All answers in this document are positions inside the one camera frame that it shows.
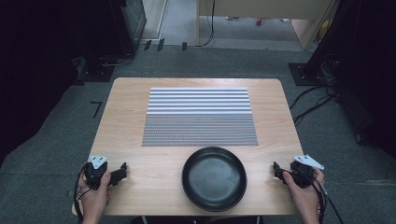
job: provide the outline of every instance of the striped mat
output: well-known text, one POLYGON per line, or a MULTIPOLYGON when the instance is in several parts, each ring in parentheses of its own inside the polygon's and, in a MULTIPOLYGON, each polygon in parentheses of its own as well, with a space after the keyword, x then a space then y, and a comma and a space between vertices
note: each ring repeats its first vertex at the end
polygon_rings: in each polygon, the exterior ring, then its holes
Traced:
POLYGON ((257 145, 247 88, 151 88, 143 147, 257 145))

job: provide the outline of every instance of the table top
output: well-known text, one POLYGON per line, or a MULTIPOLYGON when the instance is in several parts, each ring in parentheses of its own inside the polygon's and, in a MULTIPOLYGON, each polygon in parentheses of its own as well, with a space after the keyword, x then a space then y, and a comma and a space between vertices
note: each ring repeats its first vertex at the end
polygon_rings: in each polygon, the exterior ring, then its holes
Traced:
POLYGON ((277 79, 143 78, 114 81, 92 146, 92 155, 108 157, 108 171, 126 162, 127 177, 112 188, 106 215, 240 216, 296 214, 286 185, 274 177, 276 161, 289 169, 303 155, 289 107, 277 79), (142 147, 152 87, 246 87, 257 146, 224 147, 247 172, 247 190, 230 210, 211 213, 195 206, 183 191, 181 173, 187 158, 202 147, 142 147))

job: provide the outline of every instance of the human hand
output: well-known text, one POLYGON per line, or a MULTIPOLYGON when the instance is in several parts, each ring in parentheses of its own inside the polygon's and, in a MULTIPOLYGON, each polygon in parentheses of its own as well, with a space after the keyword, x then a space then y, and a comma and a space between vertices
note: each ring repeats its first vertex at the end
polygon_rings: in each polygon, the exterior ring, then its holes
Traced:
POLYGON ((82 209, 84 212, 83 224, 97 224, 102 218, 107 203, 110 202, 110 190, 107 189, 110 182, 111 173, 106 171, 101 179, 98 190, 89 189, 85 180, 81 177, 78 186, 81 188, 80 194, 82 209))
MULTIPOLYGON (((314 178, 321 183, 324 183, 324 174, 317 168, 313 168, 315 171, 314 178)), ((283 177, 290 189, 290 196, 297 207, 301 219, 304 224, 318 224, 318 206, 319 198, 314 187, 302 189, 298 187, 293 178, 288 172, 283 172, 283 177)), ((320 186, 317 182, 314 183, 318 190, 320 186)))

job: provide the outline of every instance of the frying pan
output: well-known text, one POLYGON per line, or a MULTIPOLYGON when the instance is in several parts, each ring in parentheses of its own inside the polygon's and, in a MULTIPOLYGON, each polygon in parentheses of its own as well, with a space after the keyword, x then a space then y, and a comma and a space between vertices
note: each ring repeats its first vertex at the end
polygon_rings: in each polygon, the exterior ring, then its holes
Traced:
POLYGON ((196 206, 222 212, 241 201, 247 188, 247 174, 232 152, 222 147, 204 147, 187 159, 181 182, 196 206))

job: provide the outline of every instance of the floor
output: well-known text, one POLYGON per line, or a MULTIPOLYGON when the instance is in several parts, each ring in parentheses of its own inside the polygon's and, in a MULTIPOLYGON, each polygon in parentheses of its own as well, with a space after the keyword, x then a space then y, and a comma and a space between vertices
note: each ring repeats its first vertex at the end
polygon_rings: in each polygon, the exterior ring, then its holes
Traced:
MULTIPOLYGON (((196 0, 144 0, 148 25, 143 33, 143 42, 158 42, 164 38, 165 45, 196 46, 196 0)), ((200 44, 211 33, 211 18, 201 17, 200 44)), ((222 49, 269 49, 303 51, 290 21, 264 19, 256 25, 256 18, 239 18, 227 21, 223 17, 213 20, 214 39, 206 46, 222 49)), ((312 43, 308 51, 315 51, 312 43)))
MULTIPOLYGON (((160 29, 165 44, 180 45, 181 41, 195 44, 195 20, 184 11, 193 14, 194 3, 195 0, 167 1, 160 29), (177 22, 185 25, 177 27, 177 22)), ((76 174, 90 153, 117 77, 278 78, 289 103, 306 90, 306 87, 295 86, 288 63, 306 63, 312 53, 301 50, 286 22, 270 20, 256 27, 254 19, 217 18, 215 24, 216 43, 212 42, 207 48, 190 47, 185 51, 175 47, 161 51, 140 48, 133 60, 115 68, 110 82, 71 86, 40 131, 12 151, 3 163, 0 223, 77 223, 71 213, 76 174), (267 34, 271 24, 277 30, 267 34), (252 32, 236 32, 244 29, 257 30, 256 37, 252 32), (102 106, 92 102, 101 102, 102 106)), ((303 113, 326 94, 325 89, 311 91, 299 100, 291 115, 303 113)), ((326 189, 345 223, 395 223, 396 188, 390 181, 396 179, 396 160, 381 148, 356 144, 356 134, 342 104, 330 101, 305 116, 296 130, 304 153, 326 167, 326 189)), ((301 223, 296 216, 265 216, 264 221, 266 224, 301 223)), ((103 223, 130 224, 131 217, 106 216, 103 223)), ((324 223, 340 223, 330 206, 324 223)))

